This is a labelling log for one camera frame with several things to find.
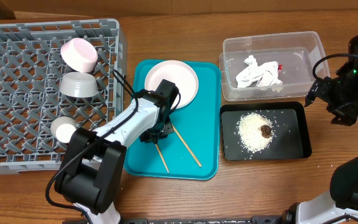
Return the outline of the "white cup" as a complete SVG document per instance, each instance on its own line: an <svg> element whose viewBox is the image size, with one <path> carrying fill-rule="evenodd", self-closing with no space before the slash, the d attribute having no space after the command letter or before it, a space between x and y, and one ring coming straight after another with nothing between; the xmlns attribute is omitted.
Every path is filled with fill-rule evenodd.
<svg viewBox="0 0 358 224"><path fill-rule="evenodd" d="M52 136L62 143L69 143L73 133L76 131L76 122L67 116L55 119L50 127Z"/></svg>

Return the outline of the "grey bowl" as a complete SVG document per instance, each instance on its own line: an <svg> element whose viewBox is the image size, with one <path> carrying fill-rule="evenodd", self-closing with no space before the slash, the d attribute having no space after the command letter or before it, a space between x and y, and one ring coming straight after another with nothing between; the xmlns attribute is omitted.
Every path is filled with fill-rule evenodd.
<svg viewBox="0 0 358 224"><path fill-rule="evenodd" d="M82 72L69 72L62 76L60 93L76 98L88 98L98 92L97 81L94 76Z"/></svg>

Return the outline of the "white napkin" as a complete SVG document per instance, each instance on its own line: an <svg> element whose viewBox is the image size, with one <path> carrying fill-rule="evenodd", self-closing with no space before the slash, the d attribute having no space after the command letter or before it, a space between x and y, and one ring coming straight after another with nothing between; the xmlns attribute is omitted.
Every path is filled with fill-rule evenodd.
<svg viewBox="0 0 358 224"><path fill-rule="evenodd" d="M236 76L237 88L247 88L255 84L256 87L267 87L282 85L278 78L278 62L271 61L258 65L253 55L248 56L244 63L247 65L243 71Z"/></svg>

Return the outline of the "white rice pile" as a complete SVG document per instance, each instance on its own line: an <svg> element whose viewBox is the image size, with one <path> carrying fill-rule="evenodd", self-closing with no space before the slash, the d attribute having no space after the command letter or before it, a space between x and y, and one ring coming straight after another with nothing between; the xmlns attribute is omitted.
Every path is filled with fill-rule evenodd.
<svg viewBox="0 0 358 224"><path fill-rule="evenodd" d="M260 127L265 124L273 130L273 135L270 138L264 138L261 135ZM241 115L236 123L236 129L236 134L240 138L239 144L244 150L252 154L267 149L276 138L273 122L256 112Z"/></svg>

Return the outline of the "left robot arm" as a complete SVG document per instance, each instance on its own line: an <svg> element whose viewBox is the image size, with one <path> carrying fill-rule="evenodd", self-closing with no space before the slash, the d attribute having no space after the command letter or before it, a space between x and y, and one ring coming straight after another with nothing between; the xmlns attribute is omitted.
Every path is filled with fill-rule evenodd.
<svg viewBox="0 0 358 224"><path fill-rule="evenodd" d="M85 223L119 223L113 201L127 148L136 140L155 144L173 132L169 116L178 94L174 83L162 80L155 91L134 92L131 105L104 126L77 129L47 185L46 198L55 189L70 202L69 209L85 216Z"/></svg>

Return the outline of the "brown food scrap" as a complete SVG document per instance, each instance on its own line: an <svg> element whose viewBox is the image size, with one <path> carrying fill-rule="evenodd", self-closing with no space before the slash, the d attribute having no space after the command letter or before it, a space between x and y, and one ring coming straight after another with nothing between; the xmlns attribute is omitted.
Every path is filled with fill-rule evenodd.
<svg viewBox="0 0 358 224"><path fill-rule="evenodd" d="M272 128L269 126L269 125L262 125L260 127L260 132L261 132L261 135L264 137L264 138L270 138L272 137L273 135L273 130Z"/></svg>

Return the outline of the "large white plate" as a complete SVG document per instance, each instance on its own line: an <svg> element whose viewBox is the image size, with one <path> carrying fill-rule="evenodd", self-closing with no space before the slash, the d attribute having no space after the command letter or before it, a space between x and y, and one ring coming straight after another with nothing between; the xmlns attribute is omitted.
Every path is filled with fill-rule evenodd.
<svg viewBox="0 0 358 224"><path fill-rule="evenodd" d="M146 90L155 91L163 79L174 83L181 95L181 99L176 97L172 108L177 103L177 109L190 104L198 92L198 76L185 62L166 60L156 64L149 70L144 87Z"/></svg>

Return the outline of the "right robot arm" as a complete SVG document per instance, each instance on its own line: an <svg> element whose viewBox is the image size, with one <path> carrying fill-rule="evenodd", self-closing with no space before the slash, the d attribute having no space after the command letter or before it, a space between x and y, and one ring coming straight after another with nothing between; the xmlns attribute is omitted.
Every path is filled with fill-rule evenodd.
<svg viewBox="0 0 358 224"><path fill-rule="evenodd" d="M348 51L319 59L320 65L331 58L345 57L336 77L316 77L305 96L309 106L319 98L333 114L332 123L352 126L358 119L358 35L348 43ZM358 223L358 156L338 166L329 189L305 202L294 203L282 213L277 223Z"/></svg>

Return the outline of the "wooden chopstick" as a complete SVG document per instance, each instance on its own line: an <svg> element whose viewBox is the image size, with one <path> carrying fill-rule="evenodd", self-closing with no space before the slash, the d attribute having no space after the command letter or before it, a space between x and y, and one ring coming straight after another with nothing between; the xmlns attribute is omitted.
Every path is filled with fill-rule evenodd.
<svg viewBox="0 0 358 224"><path fill-rule="evenodd" d="M163 154L162 154L162 152L161 152L161 150L160 150L158 144L155 144L155 147L156 147L156 150L157 150L157 152L158 152L158 154L159 154L159 156L160 156L160 159L161 159L161 161L162 161L162 163L163 163L163 165L164 165L165 170L167 171L167 173L169 173L169 169L168 169L168 167L167 167L167 164L166 164L166 162L165 162L165 159L164 159L164 157L163 157Z"/></svg>
<svg viewBox="0 0 358 224"><path fill-rule="evenodd" d="M201 162L195 156L195 154L193 153L193 151L191 150L189 145L187 145L186 141L183 139L183 137L181 136L181 134L178 132L178 130L176 129L176 127L173 124L172 124L172 128L173 128L173 131L175 132L175 134L179 137L182 144L186 147L187 151L190 153L190 155L192 156L194 161L197 163L198 167L202 167Z"/></svg>

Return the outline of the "pink bowl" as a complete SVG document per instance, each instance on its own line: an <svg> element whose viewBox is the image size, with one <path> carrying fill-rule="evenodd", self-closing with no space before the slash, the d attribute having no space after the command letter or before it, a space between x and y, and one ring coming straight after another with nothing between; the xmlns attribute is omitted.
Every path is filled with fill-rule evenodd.
<svg viewBox="0 0 358 224"><path fill-rule="evenodd" d="M60 54L63 61L77 72L91 72L98 61L94 46L85 39L74 38L62 45Z"/></svg>

